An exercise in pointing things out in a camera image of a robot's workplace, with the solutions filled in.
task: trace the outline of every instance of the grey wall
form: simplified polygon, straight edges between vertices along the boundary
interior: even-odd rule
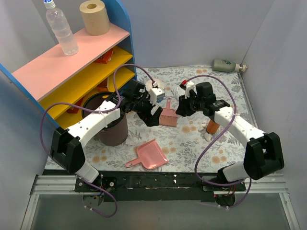
[[[32,0],[46,23],[42,0]],[[72,31],[83,28],[84,0],[55,0]],[[136,63],[147,67],[241,63],[273,0],[122,0],[131,20]]]
[[[30,0],[0,0],[0,63],[10,72],[54,42]],[[46,162],[38,136],[39,109],[0,71],[0,229],[17,230],[36,174]],[[54,127],[45,123],[50,144]]]
[[[0,28],[0,63],[10,72],[55,44],[31,0],[1,0]]]
[[[38,135],[42,113],[1,71],[0,92],[0,229],[17,230],[34,178],[43,172],[47,159]],[[45,122],[48,147],[54,129]]]
[[[244,59],[260,128],[281,137],[283,170],[301,229],[307,228],[307,2],[276,0]]]

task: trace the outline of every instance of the blue shelf side panel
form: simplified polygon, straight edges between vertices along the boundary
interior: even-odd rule
[[[16,85],[17,88],[24,94],[24,96],[31,101],[42,113],[45,111],[44,108],[35,100],[35,98],[29,93],[28,90],[0,63],[0,71],[10,79],[11,83]],[[46,115],[46,118],[53,124],[55,127],[59,127],[57,122],[49,115]]]
[[[109,17],[110,22],[130,33],[130,36],[120,42],[118,46],[133,55],[132,59],[127,61],[127,63],[135,64],[131,23],[124,5],[119,0],[103,0],[103,2],[106,6],[107,15]],[[137,79],[136,68],[127,68],[129,68],[135,73],[135,76],[133,78]]]

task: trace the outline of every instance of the glass panel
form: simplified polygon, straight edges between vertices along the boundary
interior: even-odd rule
[[[114,217],[103,218],[84,208],[81,195],[41,195],[31,229],[290,229],[279,194],[250,194],[229,211],[198,201],[125,201],[118,207]],[[111,213],[114,204],[98,209]]]

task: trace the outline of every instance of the wooden shelf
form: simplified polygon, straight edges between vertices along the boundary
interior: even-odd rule
[[[85,29],[74,35],[79,46],[79,52],[75,55],[65,55],[61,47],[56,45],[13,73],[37,101],[44,99],[130,34],[111,24],[110,30],[104,35],[91,36]]]
[[[57,102],[68,102],[71,104],[76,103],[109,75],[112,78],[113,84],[112,73],[119,65],[126,63],[131,58],[132,55],[125,50],[117,46],[114,47],[111,61],[109,61],[107,64],[90,64],[88,67],[72,77],[69,81],[57,88],[54,92],[49,94],[46,98],[41,100],[40,104],[46,109],[50,105]],[[68,108],[69,106],[67,105],[57,105],[51,108],[48,113],[52,118],[57,119]]]
[[[118,70],[118,73],[116,75],[116,84],[117,87],[122,87],[126,82],[128,82],[131,78],[134,77],[134,72],[130,71],[127,68],[120,68]],[[82,101],[81,106],[84,105],[87,99],[89,99],[92,95],[98,93],[97,88],[93,88],[88,94],[84,96],[84,99]],[[62,127],[67,128],[69,126],[72,126],[76,124],[77,122],[82,120],[81,110],[78,111],[76,114],[69,114],[69,113],[63,113],[60,117],[56,119],[56,122]]]

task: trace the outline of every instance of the dustpan handle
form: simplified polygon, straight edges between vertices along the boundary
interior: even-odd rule
[[[166,100],[166,108],[167,108],[167,109],[170,109],[170,108],[171,108],[171,98],[170,98],[170,97],[167,98],[167,100]]]
[[[134,159],[134,160],[131,160],[131,161],[127,162],[126,163],[126,167],[130,168],[130,167],[132,167],[132,166],[134,166],[136,164],[139,164],[139,163],[141,163],[141,159],[137,158],[137,159]]]

